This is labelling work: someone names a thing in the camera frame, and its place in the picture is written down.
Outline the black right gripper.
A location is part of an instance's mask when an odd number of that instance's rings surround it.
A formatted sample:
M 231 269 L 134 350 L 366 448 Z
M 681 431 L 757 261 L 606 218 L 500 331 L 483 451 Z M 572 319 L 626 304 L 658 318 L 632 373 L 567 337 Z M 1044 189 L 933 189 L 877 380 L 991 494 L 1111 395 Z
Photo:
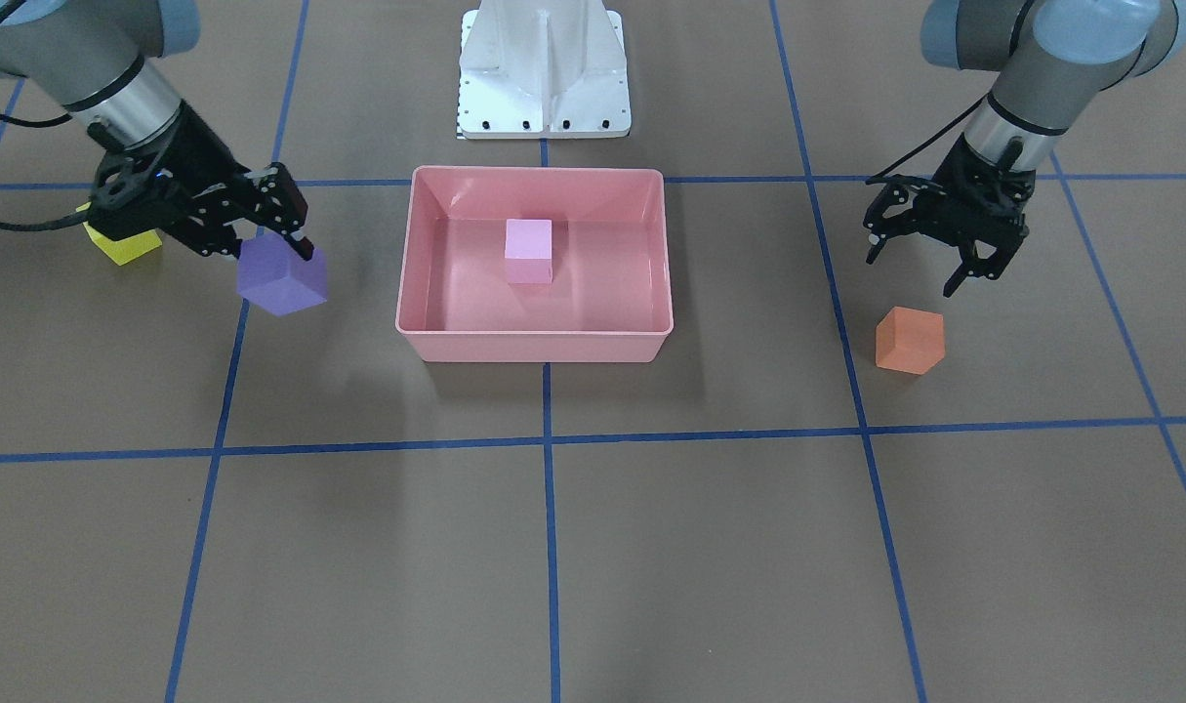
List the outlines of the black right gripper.
M 314 258 L 302 232 L 308 204 L 289 170 L 283 162 L 246 170 L 189 103 L 145 143 L 126 147 L 102 119 L 90 124 L 90 138 L 104 146 L 90 226 L 107 239 L 160 230 L 200 257 L 240 257 L 232 224 L 249 221 L 279 234 L 299 258 Z

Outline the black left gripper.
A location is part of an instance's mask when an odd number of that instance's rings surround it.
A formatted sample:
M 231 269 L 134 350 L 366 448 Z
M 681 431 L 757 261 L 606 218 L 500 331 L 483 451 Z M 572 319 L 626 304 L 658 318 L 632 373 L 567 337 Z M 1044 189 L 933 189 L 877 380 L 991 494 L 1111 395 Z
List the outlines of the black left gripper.
M 942 298 L 954 298 L 971 277 L 997 280 L 1025 243 L 1029 229 L 1025 209 L 1035 194 L 1035 172 L 1018 172 L 986 160 L 958 138 L 931 179 L 916 175 L 873 175 L 865 186 L 879 186 L 862 218 L 874 266 L 888 239 L 922 234 L 956 247 L 961 263 L 945 281 Z

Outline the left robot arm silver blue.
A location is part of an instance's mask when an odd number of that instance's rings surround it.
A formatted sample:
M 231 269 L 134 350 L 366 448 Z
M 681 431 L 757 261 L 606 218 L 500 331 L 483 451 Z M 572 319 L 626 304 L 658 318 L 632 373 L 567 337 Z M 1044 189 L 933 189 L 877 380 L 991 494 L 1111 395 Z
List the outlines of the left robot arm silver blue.
M 920 27 L 932 65 L 995 74 L 984 97 L 927 177 L 887 166 L 866 209 L 872 264 L 890 239 L 930 237 L 968 279 L 996 280 L 1029 235 L 1026 207 L 1039 166 L 1099 92 L 1163 66 L 1186 44 L 1186 1 L 933 1 Z

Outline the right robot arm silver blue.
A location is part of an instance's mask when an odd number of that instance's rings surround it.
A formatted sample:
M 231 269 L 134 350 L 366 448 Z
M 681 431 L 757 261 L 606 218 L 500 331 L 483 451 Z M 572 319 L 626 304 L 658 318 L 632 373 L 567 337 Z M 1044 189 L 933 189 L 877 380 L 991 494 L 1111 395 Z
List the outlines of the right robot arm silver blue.
M 104 152 L 81 212 L 0 230 L 93 226 L 107 239 L 160 230 L 203 257 L 240 257 L 234 224 L 278 234 L 299 258 L 308 212 L 289 170 L 240 164 L 155 59 L 200 39 L 195 1 L 0 1 L 0 79 L 27 79 Z

